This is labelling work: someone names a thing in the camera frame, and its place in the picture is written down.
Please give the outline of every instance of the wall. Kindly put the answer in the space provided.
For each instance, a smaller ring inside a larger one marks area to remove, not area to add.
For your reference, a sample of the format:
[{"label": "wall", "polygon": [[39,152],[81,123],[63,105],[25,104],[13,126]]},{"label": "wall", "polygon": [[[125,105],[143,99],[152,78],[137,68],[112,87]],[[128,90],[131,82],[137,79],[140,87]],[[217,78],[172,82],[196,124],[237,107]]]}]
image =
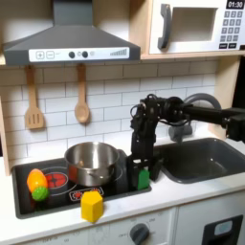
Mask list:
[{"label": "wall", "polygon": [[[78,123],[74,112],[78,102],[76,66],[37,66],[38,106],[45,118],[45,128],[38,130],[29,130],[24,124],[29,101],[23,67],[0,66],[0,96],[10,158],[63,154],[68,147],[87,141],[115,147],[127,144],[129,149],[129,112],[133,105],[149,93],[181,99],[198,92],[213,94],[216,66],[217,61],[211,58],[89,65],[86,90],[91,119],[87,124]],[[159,125],[157,135],[165,137],[167,127]]]}]

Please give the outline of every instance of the toy orange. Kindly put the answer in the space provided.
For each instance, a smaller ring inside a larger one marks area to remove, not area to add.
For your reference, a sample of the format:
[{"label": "toy orange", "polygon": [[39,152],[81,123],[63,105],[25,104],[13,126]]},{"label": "toy orange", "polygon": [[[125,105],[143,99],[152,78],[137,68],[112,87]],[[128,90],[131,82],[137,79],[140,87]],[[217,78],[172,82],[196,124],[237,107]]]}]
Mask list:
[{"label": "toy orange", "polygon": [[43,172],[35,168],[29,173],[29,176],[27,179],[27,185],[28,185],[29,191],[33,193],[34,190],[37,188],[40,188],[40,187],[47,188],[48,182]]}]

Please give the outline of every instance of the range hood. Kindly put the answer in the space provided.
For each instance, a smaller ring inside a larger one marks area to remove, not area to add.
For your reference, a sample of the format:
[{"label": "range hood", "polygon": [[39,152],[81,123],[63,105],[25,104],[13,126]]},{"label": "range hood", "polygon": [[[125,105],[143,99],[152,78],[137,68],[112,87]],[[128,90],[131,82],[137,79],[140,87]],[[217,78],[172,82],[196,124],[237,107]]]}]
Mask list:
[{"label": "range hood", "polygon": [[93,26],[92,0],[53,0],[54,26],[7,43],[7,65],[138,60],[141,49]]}]

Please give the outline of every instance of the pot handle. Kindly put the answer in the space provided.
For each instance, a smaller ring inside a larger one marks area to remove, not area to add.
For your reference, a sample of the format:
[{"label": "pot handle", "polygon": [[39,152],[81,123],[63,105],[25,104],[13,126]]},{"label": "pot handle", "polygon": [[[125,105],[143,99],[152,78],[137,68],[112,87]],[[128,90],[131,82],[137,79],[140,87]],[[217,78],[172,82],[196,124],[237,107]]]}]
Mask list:
[{"label": "pot handle", "polygon": [[109,179],[111,177],[111,175],[107,175],[107,176],[99,176],[97,174],[95,174],[94,172],[90,172],[90,171],[87,171],[87,174],[92,176],[92,177],[95,177],[95,178],[100,178],[100,179]]}]

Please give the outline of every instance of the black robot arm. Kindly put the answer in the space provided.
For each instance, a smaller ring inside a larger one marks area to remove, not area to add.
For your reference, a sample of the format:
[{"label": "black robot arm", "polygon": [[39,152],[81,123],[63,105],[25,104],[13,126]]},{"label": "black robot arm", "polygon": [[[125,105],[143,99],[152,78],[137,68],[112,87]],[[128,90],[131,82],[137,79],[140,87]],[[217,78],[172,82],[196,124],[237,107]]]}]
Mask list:
[{"label": "black robot arm", "polygon": [[221,125],[226,130],[227,138],[245,143],[245,110],[230,108],[217,110],[196,107],[184,103],[177,97],[169,99],[148,95],[140,104],[131,109],[133,129],[131,152],[128,157],[129,167],[141,169],[149,167],[150,178],[155,180],[160,165],[154,162],[153,146],[156,142],[156,126],[164,123],[171,126],[182,126],[196,120]]}]

